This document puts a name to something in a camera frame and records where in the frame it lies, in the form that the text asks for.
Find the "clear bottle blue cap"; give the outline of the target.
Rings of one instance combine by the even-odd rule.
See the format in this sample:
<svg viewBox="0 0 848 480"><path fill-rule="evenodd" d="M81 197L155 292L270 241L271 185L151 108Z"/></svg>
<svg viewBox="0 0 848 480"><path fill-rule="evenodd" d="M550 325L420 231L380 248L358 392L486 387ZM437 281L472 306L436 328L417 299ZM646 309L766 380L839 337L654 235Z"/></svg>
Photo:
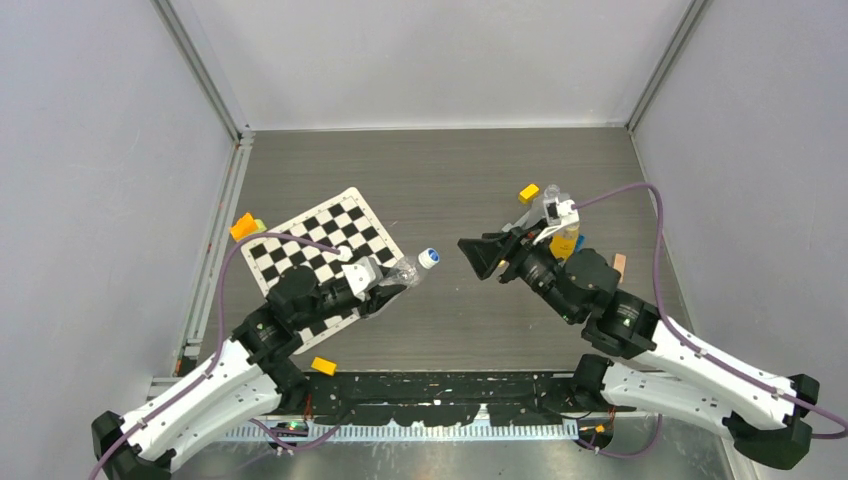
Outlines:
<svg viewBox="0 0 848 480"><path fill-rule="evenodd" d="M400 258L384 275L383 279L378 283L381 286L388 285L406 285L408 288L418 286L427 276L430 270L423 269L418 260L417 255L407 255Z"/></svg>

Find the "yellow juice bottle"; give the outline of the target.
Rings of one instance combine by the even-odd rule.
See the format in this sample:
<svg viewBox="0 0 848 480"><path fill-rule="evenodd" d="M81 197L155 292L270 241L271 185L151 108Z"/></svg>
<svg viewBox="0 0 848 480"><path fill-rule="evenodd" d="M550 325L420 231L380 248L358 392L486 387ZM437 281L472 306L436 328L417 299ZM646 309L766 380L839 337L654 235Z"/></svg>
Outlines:
<svg viewBox="0 0 848 480"><path fill-rule="evenodd" d="M568 225L555 233L550 240L549 249L558 260L567 260L576 250L580 240L580 224Z"/></svg>

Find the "clear plastic bottle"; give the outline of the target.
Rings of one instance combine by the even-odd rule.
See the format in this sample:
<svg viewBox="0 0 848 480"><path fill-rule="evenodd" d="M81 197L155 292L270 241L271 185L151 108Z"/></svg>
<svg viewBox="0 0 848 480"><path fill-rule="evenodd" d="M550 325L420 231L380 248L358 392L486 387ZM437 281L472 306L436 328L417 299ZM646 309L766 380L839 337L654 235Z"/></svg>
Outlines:
<svg viewBox="0 0 848 480"><path fill-rule="evenodd" d="M560 221L560 188L556 184L548 185L533 202L524 227L532 227L543 222L545 226L558 226Z"/></svg>

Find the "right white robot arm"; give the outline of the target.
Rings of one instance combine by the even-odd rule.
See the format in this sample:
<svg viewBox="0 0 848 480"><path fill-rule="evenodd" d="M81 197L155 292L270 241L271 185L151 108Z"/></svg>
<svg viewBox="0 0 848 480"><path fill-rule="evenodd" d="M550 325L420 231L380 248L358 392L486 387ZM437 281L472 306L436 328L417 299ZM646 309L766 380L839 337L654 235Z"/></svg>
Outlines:
<svg viewBox="0 0 848 480"><path fill-rule="evenodd" d="M808 453L804 418L819 383L754 368L663 320L657 306L619 286L621 274L595 250L557 259L521 229L461 239L481 280L520 279L566 323L581 326L595 353L581 357L571 397L584 410L631 407L708 430L762 465L790 470Z"/></svg>

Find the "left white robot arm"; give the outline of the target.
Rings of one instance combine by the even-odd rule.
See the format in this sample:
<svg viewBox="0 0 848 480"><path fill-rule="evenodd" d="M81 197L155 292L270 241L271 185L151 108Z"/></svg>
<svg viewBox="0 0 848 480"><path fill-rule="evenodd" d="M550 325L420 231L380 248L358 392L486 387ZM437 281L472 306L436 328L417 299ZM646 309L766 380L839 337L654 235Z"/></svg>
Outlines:
<svg viewBox="0 0 848 480"><path fill-rule="evenodd" d="M302 330L347 313L368 318L415 283L365 258L326 282L305 266L287 270L265 303L190 374L130 412L106 411L93 421L90 476L168 479L226 431L276 409L298 412L307 380L291 357L304 344Z"/></svg>

